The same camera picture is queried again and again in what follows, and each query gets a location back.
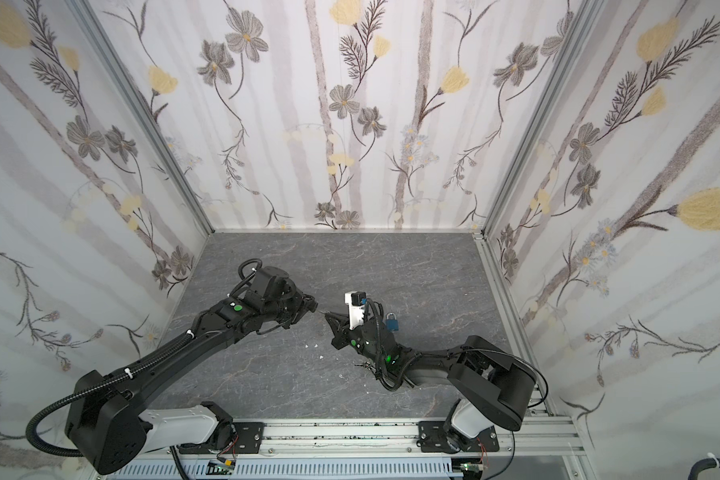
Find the wallpaper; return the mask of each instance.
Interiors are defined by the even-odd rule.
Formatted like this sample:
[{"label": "wallpaper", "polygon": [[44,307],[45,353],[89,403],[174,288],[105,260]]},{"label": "wallpaper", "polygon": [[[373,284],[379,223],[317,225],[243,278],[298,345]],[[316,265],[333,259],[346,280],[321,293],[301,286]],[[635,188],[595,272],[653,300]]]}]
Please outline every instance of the wallpaper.
[{"label": "wallpaper", "polygon": [[567,0],[93,0],[212,224],[477,229]]},{"label": "wallpaper", "polygon": [[601,478],[720,456],[720,0],[606,2],[490,242]]},{"label": "wallpaper", "polygon": [[159,343],[205,242],[163,170],[64,3],[0,0],[0,478],[76,478],[27,421]]}]

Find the gray flower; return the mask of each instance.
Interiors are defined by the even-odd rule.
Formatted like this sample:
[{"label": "gray flower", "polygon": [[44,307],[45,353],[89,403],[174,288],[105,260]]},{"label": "gray flower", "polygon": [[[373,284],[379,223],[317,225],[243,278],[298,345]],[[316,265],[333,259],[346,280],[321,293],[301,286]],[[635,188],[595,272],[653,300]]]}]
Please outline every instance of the gray flower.
[{"label": "gray flower", "polygon": [[509,242],[512,241],[512,236],[514,235],[514,232],[512,231],[512,226],[507,224],[507,227],[504,228],[501,233],[499,234],[500,242],[502,245],[509,245]]},{"label": "gray flower", "polygon": [[514,252],[514,250],[511,248],[507,249],[507,251],[504,252],[504,261],[501,262],[501,265],[507,272],[507,277],[512,277],[512,275],[514,275],[514,271],[518,268],[519,264],[520,261],[518,260],[518,255]]},{"label": "gray flower", "polygon": [[259,61],[259,52],[269,51],[269,45],[259,38],[264,26],[254,14],[245,10],[241,16],[237,10],[230,8],[226,22],[237,32],[226,34],[226,43],[231,51],[241,53],[245,50],[251,62]]},{"label": "gray flower", "polygon": [[596,170],[590,164],[586,165],[586,168],[579,170],[576,174],[576,178],[579,183],[570,190],[571,195],[577,195],[579,197],[579,208],[585,208],[587,205],[592,205],[592,195],[590,191],[593,188],[597,188],[597,181],[600,179],[600,171]]},{"label": "gray flower", "polygon": [[541,44],[541,54],[545,57],[556,54],[560,47],[563,46],[565,34],[568,33],[568,27],[574,20],[574,13],[568,12],[557,22],[557,35],[546,37],[544,43]]},{"label": "gray flower", "polygon": [[342,230],[351,230],[360,226],[360,220],[358,218],[360,214],[357,212],[351,212],[344,210],[338,216],[336,216],[336,225],[339,225]]},{"label": "gray flower", "polygon": [[120,154],[120,157],[126,164],[128,163],[128,154],[132,154],[135,157],[139,153],[136,149],[136,142],[126,140],[125,133],[114,125],[112,125],[112,130],[106,132],[106,142],[110,146],[110,151],[113,154]]},{"label": "gray flower", "polygon": [[168,275],[171,274],[171,269],[168,267],[168,263],[164,260],[160,260],[155,263],[155,268],[152,270],[152,276],[155,277],[155,282],[160,282],[160,289],[168,287]]},{"label": "gray flower", "polygon": [[346,118],[347,114],[356,114],[360,111],[360,103],[352,101],[355,92],[351,85],[346,87],[336,85],[330,95],[333,103],[328,106],[328,110],[336,111],[339,118]]},{"label": "gray flower", "polygon": [[226,45],[218,42],[202,41],[202,52],[200,57],[208,62],[205,67],[198,67],[197,73],[202,75],[202,81],[208,85],[214,85],[216,76],[226,84],[230,84],[232,79],[228,68],[235,66],[230,53],[226,50]]},{"label": "gray flower", "polygon": [[325,202],[324,204],[321,204],[318,202],[317,204],[317,213],[315,214],[315,218],[320,220],[321,222],[326,221],[326,217],[333,218],[333,212],[336,211],[336,208],[331,205],[331,202]]},{"label": "gray flower", "polygon": [[497,68],[494,71],[494,85],[500,87],[507,80],[512,85],[518,86],[523,81],[523,74],[526,70],[536,67],[538,62],[538,46],[526,45],[522,42],[515,48],[514,52],[507,57],[509,65],[504,68]]},{"label": "gray flower", "polygon": [[67,138],[77,145],[77,153],[81,158],[90,154],[91,158],[101,158],[100,148],[104,148],[104,136],[99,131],[90,131],[88,122],[81,116],[75,115],[74,122],[67,124]]},{"label": "gray flower", "polygon": [[387,129],[387,126],[378,122],[381,118],[382,116],[379,114],[377,107],[364,108],[363,110],[360,110],[358,122],[362,124],[363,136],[371,133],[371,130],[373,130],[373,133],[377,137],[384,135],[384,130]]},{"label": "gray flower", "polygon": [[190,268],[190,255],[182,250],[181,245],[176,245],[176,249],[170,255],[170,264],[177,275],[186,274],[187,269]]},{"label": "gray flower", "polygon": [[592,158],[590,147],[597,142],[597,135],[599,134],[600,129],[595,128],[592,122],[582,125],[579,128],[579,137],[570,141],[570,147],[573,150],[570,152],[568,159],[582,164],[588,163]]}]

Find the floral wallpaper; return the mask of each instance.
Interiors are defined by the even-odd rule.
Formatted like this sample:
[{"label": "floral wallpaper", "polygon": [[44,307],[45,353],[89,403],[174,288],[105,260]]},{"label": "floral wallpaper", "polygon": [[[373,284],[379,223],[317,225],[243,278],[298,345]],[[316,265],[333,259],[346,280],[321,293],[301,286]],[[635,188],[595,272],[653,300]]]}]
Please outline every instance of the floral wallpaper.
[{"label": "floral wallpaper", "polygon": [[91,2],[220,229],[481,228],[578,2]]},{"label": "floral wallpaper", "polygon": [[720,0],[605,3],[489,239],[601,478],[720,456]]},{"label": "floral wallpaper", "polygon": [[205,238],[64,3],[0,0],[0,478],[81,473],[27,421],[156,348]]}]

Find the gray tabletop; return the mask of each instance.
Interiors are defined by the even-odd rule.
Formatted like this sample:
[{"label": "gray tabletop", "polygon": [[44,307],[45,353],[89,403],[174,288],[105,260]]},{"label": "gray tabletop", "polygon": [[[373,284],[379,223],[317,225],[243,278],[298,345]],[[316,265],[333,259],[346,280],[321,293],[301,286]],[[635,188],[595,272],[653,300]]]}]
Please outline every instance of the gray tabletop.
[{"label": "gray tabletop", "polygon": [[346,312],[344,293],[364,290],[397,314],[398,342],[419,350],[460,345],[480,335],[508,351],[507,336],[469,234],[214,234],[197,263],[166,339],[223,298],[237,266],[259,257],[291,275],[319,302],[290,330],[249,335],[176,381],[150,408],[218,403],[235,418],[446,416],[452,386],[387,392],[365,357],[331,346],[320,310]]}]

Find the white cable tie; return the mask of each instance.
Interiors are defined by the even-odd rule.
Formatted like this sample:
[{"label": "white cable tie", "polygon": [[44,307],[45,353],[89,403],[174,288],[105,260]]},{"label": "white cable tie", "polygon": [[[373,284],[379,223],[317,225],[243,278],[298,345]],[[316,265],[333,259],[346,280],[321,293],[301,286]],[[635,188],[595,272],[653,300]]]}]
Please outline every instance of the white cable tie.
[{"label": "white cable tie", "polygon": [[715,456],[714,453],[708,452],[708,453],[706,454],[706,456],[708,456],[708,457],[710,457],[710,458],[714,458],[714,459],[715,459],[715,464],[717,464],[717,466],[715,466],[715,468],[720,468],[720,460],[717,459],[717,457]]}]

